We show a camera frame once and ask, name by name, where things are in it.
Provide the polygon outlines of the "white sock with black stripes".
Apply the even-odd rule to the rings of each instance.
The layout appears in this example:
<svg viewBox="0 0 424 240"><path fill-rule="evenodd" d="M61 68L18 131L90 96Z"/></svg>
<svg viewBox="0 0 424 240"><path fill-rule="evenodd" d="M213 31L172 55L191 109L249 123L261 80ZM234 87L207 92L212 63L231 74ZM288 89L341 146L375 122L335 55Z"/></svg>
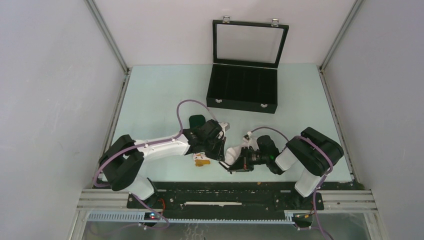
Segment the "white sock with black stripes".
<svg viewBox="0 0 424 240"><path fill-rule="evenodd" d="M224 161L220 161L219 164L228 171L230 166L232 166L240 156L242 148L252 147L255 151L259 149L257 139L257 137L252 137L249 139L243 138L241 144L234 147L229 147L225 152Z"/></svg>

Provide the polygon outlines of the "black display case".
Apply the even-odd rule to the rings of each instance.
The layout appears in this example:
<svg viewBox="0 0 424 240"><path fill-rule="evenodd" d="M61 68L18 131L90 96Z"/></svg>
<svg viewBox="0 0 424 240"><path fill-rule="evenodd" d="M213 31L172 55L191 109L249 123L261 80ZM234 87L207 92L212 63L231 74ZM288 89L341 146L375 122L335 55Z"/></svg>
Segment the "black display case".
<svg viewBox="0 0 424 240"><path fill-rule="evenodd" d="M278 67L289 29L278 19L214 19L206 105L274 114L278 107Z"/></svg>

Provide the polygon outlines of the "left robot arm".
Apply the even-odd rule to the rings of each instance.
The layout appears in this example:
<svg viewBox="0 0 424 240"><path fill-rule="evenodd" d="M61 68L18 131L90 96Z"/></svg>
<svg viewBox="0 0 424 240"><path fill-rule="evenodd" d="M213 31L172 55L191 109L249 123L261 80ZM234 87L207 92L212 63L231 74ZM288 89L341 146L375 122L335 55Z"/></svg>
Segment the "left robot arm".
<svg viewBox="0 0 424 240"><path fill-rule="evenodd" d="M140 173L142 165L167 157L196 154L222 162L225 159L225 133L229 128L228 122L211 119L201 126L153 140L134 140L125 134L100 157L99 170L113 191L127 190L145 208L153 208L158 202L157 189Z"/></svg>

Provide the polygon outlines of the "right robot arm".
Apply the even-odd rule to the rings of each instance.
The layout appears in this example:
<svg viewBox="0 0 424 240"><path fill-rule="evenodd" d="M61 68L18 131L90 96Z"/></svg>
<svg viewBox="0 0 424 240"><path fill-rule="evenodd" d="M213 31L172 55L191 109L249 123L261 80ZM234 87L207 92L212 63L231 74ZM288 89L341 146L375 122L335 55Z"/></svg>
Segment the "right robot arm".
<svg viewBox="0 0 424 240"><path fill-rule="evenodd" d="M334 166L344 156L343 148L336 141L312 127L287 140L279 150L269 135L252 137L248 132L242 144L226 150L220 165L228 172L251 172L255 166L265 165L273 174L282 175L295 164L303 165L300 178L294 184L291 204L304 209Z"/></svg>

